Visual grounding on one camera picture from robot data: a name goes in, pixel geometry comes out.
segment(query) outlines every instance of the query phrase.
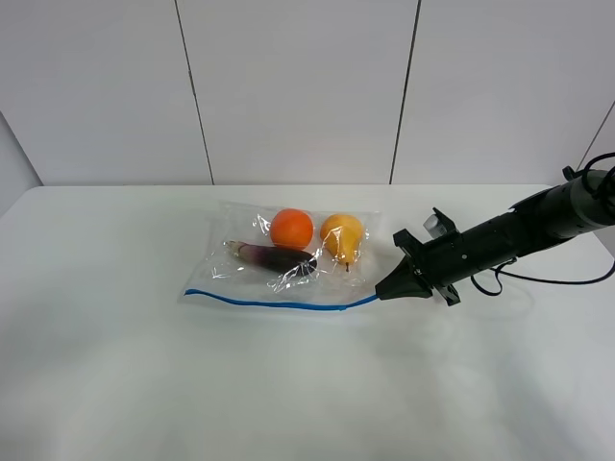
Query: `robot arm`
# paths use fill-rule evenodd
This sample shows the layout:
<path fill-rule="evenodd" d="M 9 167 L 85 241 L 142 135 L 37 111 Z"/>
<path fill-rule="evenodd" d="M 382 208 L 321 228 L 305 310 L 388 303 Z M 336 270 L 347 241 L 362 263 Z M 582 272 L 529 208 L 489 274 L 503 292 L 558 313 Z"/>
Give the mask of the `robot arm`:
<path fill-rule="evenodd" d="M 610 157 L 615 153 L 594 158 L 581 173 L 565 168 L 566 183 L 528 197 L 510 212 L 465 232 L 434 208 L 426 223 L 433 240 L 421 243 L 407 230 L 393 236 L 406 255 L 376 285 L 376 294 L 381 300 L 429 298 L 436 289 L 448 305 L 457 304 L 456 281 L 615 225 L 615 168 L 589 170 L 593 163 Z"/>

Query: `white wall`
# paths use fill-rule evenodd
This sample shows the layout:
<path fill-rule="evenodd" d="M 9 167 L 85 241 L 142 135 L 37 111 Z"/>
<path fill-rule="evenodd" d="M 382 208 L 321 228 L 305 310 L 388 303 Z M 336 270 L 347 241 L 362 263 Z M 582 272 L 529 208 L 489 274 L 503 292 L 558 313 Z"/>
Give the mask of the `white wall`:
<path fill-rule="evenodd" d="M 26 190 L 38 185 L 36 174 L 0 112 L 0 216 Z"/>
<path fill-rule="evenodd" d="M 604 0 L 427 0 L 395 183 L 559 183 L 615 99 Z"/>
<path fill-rule="evenodd" d="M 416 0 L 183 0 L 216 183 L 388 183 Z"/>
<path fill-rule="evenodd" d="M 3 0 L 0 62 L 45 184 L 210 183 L 173 0 Z"/>

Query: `black cable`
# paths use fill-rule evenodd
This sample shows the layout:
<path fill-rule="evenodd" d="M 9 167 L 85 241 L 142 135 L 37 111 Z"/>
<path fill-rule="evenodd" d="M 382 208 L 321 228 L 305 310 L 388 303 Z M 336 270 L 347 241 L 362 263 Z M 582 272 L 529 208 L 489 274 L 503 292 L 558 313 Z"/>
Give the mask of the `black cable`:
<path fill-rule="evenodd" d="M 521 280 L 527 280 L 527 281 L 537 281 L 539 283 L 549 283 L 551 285 L 591 285 L 592 283 L 599 283 L 601 281 L 604 281 L 606 279 L 608 279 L 609 277 L 611 277 L 613 274 L 615 274 L 615 260 L 613 261 L 613 267 L 610 268 L 610 270 L 604 274 L 602 277 L 598 277 L 597 279 L 591 279 L 591 280 L 548 280 L 548 279 L 535 279 L 534 277 L 526 277 L 526 276 L 520 276 L 518 274 L 511 274 L 509 272 L 503 272 L 503 271 L 498 271 L 498 269 L 491 269 L 494 272 L 497 272 L 497 275 L 499 274 L 503 274 L 505 276 L 509 276 L 509 277 L 513 277 L 515 279 L 521 279 Z"/>
<path fill-rule="evenodd" d="M 587 164 L 585 165 L 585 168 L 583 168 L 582 174 L 581 174 L 581 182 L 583 184 L 583 187 L 585 188 L 585 190 L 591 194 L 592 197 L 594 197 L 594 199 L 600 200 L 605 211 L 613 216 L 612 211 L 609 208 L 609 187 L 610 188 L 615 188 L 615 185 L 613 184 L 613 181 L 611 180 L 614 176 L 615 176 L 615 167 L 611 168 L 608 173 L 606 173 L 606 176 L 603 178 L 603 180 L 600 182 L 600 184 L 598 185 L 597 189 L 592 188 L 589 185 L 589 181 L 587 180 L 587 175 L 590 172 L 591 167 L 601 161 L 601 160 L 605 160 L 607 158 L 615 158 L 615 152 L 612 152 L 610 154 L 602 154 L 601 156 L 597 156 L 596 158 L 592 158 L 591 160 L 589 160 L 587 162 Z M 483 295 L 487 295 L 487 296 L 499 296 L 502 294 L 502 291 L 504 290 L 504 287 L 502 286 L 502 282 L 500 281 L 500 275 L 504 275 L 504 276 L 509 276 L 509 277 L 513 277 L 514 279 L 520 279 L 520 280 L 526 280 L 526 281 L 535 281 L 538 283 L 548 283 L 551 285 L 591 285 L 593 283 L 599 283 L 601 281 L 604 281 L 606 279 L 608 279 L 609 277 L 611 277 L 613 274 L 615 274 L 615 260 L 613 261 L 613 266 L 610 268 L 610 270 L 604 274 L 602 277 L 598 277 L 597 279 L 591 279 L 591 280 L 549 280 L 549 279 L 536 279 L 534 277 L 527 277 L 527 276 L 520 276 L 518 274 L 512 274 L 510 272 L 505 272 L 503 271 L 503 268 L 509 264 L 513 264 L 514 262 L 516 262 L 517 258 L 513 258 L 510 259 L 509 261 L 505 262 L 504 264 L 500 264 L 496 269 L 491 268 L 490 270 L 493 271 L 495 273 L 495 278 L 496 278 L 496 282 L 500 285 L 500 291 L 488 291 L 485 290 L 484 288 L 482 288 L 479 283 L 474 279 L 474 276 L 470 277 L 470 280 L 472 281 L 472 283 L 474 284 L 474 286 L 483 294 Z"/>
<path fill-rule="evenodd" d="M 500 285 L 500 291 L 485 290 L 484 288 L 482 288 L 479 285 L 479 283 L 476 281 L 474 276 L 471 276 L 470 280 L 472 281 L 472 284 L 477 288 L 477 290 L 479 290 L 483 295 L 487 295 L 487 296 L 500 296 L 502 294 L 502 292 L 504 291 L 504 287 L 502 286 L 502 282 L 500 281 L 500 274 L 502 273 L 502 269 L 505 266 L 507 266 L 508 264 L 514 264 L 515 262 L 517 262 L 517 258 L 513 257 L 509 261 L 507 261 L 507 262 L 505 262 L 503 264 L 500 264 L 497 269 L 491 269 L 492 271 L 494 271 L 496 273 L 496 282 Z"/>

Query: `ziploc bag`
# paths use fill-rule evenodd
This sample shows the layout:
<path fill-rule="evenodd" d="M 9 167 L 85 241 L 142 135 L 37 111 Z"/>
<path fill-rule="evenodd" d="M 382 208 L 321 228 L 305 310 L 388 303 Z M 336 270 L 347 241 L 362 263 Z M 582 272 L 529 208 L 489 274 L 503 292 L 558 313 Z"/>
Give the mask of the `ziploc bag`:
<path fill-rule="evenodd" d="M 309 217 L 307 222 L 311 221 L 312 237 L 303 249 L 308 254 L 303 263 L 289 264 L 283 253 L 288 247 L 274 246 L 271 235 L 272 222 L 284 209 L 287 208 L 222 203 L 212 226 L 207 257 L 195 269 L 184 295 L 207 296 L 240 305 L 313 310 L 343 310 L 376 299 L 374 282 L 366 275 L 372 266 L 370 240 L 380 217 L 377 212 L 293 211 L 291 215 L 305 213 Z M 341 218 L 335 216 L 328 222 L 329 227 L 333 222 L 333 228 L 325 234 L 326 243 L 320 236 L 321 228 L 332 215 L 340 214 Z M 341 247 L 338 247 L 334 255 L 335 245 L 330 238 L 339 242 L 340 235 L 349 235 L 338 223 L 357 221 L 360 226 L 354 225 L 353 231 L 362 230 L 358 241 L 351 241 L 350 245 L 344 242 L 346 254 L 341 255 Z M 291 223 L 291 240 L 295 230 Z M 287 237 L 287 231 L 279 232 L 274 226 L 276 238 Z M 298 238 L 305 238 L 305 231 L 306 221 L 300 220 Z M 260 264 L 263 257 L 264 266 Z"/>

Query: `pear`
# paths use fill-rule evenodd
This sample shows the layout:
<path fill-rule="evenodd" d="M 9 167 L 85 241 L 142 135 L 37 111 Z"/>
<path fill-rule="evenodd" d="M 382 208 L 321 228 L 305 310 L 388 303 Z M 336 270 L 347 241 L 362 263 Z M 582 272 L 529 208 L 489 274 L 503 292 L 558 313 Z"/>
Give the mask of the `pear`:
<path fill-rule="evenodd" d="M 320 228 L 320 238 L 335 260 L 346 264 L 349 272 L 350 264 L 358 259 L 358 245 L 363 238 L 361 222 L 349 214 L 334 214 Z"/>

